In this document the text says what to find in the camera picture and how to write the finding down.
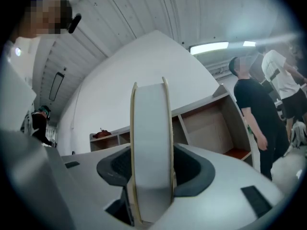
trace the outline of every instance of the white shirt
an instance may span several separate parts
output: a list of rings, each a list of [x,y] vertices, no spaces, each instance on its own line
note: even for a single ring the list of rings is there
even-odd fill
[[[298,92],[300,86],[283,66],[286,58],[275,50],[269,51],[263,58],[262,71],[267,81],[272,82],[280,98],[288,98]]]

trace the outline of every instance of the white wall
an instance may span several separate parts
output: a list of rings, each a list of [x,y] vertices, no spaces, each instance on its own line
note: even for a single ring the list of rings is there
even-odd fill
[[[78,101],[77,89],[58,125],[60,154],[90,152],[90,133],[129,126],[134,82],[138,86],[162,83],[163,76],[169,83],[172,109],[205,98],[218,87],[181,45],[159,31],[144,35],[97,66],[83,81]]]
[[[238,77],[236,77],[235,75],[229,75],[227,78],[218,80],[217,82],[219,84],[224,84],[224,86],[228,89],[230,94],[236,100],[235,95],[234,95],[234,87],[237,81],[238,81]]]

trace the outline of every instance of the wooden cubby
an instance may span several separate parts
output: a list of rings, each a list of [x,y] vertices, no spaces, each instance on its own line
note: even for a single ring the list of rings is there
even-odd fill
[[[227,89],[172,111],[174,143],[187,144],[243,160],[253,166],[247,128]],[[130,127],[93,139],[91,151],[130,143]]]
[[[119,135],[119,144],[127,144],[130,143],[130,132],[126,132]]]

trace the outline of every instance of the ceiling light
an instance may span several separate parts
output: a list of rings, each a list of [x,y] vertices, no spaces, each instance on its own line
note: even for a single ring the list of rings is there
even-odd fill
[[[245,41],[243,44],[244,47],[255,47],[256,42]]]
[[[213,51],[213,50],[217,50],[217,49],[224,49],[224,48],[228,48],[228,44],[229,44],[228,42],[220,42],[220,43],[191,46],[190,47],[190,53],[192,55],[195,55],[195,54]]]
[[[15,48],[15,54],[16,54],[17,56],[20,56],[20,55],[21,55],[21,50],[20,50],[20,48]]]
[[[56,99],[59,87],[63,81],[64,75],[60,72],[57,72],[56,76],[54,77],[52,87],[49,94],[49,100],[54,101]]]

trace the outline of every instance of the person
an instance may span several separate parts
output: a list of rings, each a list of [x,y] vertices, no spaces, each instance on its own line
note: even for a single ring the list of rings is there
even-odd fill
[[[250,78],[244,58],[234,57],[228,67],[239,78],[234,94],[237,105],[254,133],[260,151],[260,172],[272,180],[273,163],[289,149],[286,128],[272,98],[260,83]]]
[[[60,34],[61,30],[68,30],[71,22],[72,8],[68,0],[31,0],[10,41],[15,43],[18,37]]]
[[[38,131],[34,132],[32,136],[46,145],[54,147],[55,143],[52,143],[46,138],[47,118],[50,117],[50,112],[51,110],[46,105],[43,105],[37,112],[32,114],[33,129],[38,129]]]
[[[72,33],[77,23],[78,21],[74,23],[72,19],[72,8],[68,0],[31,0],[29,2],[23,17],[12,30],[9,40],[5,45],[0,46],[2,48],[0,129],[20,130],[24,117],[36,96],[32,88],[25,81],[21,81],[11,65],[10,57],[16,39],[18,37],[34,38],[46,34],[60,34],[62,30]]]
[[[302,47],[298,46],[297,44],[293,44],[289,46],[289,51],[295,59],[297,71],[307,78],[307,64]]]
[[[286,128],[288,139],[291,136],[293,118],[302,116],[307,124],[307,97],[292,76],[307,83],[307,79],[295,68],[286,62],[286,58],[275,50],[268,50],[266,46],[257,46],[257,50],[263,55],[262,71],[267,81],[272,82],[279,93],[285,110],[287,120]]]

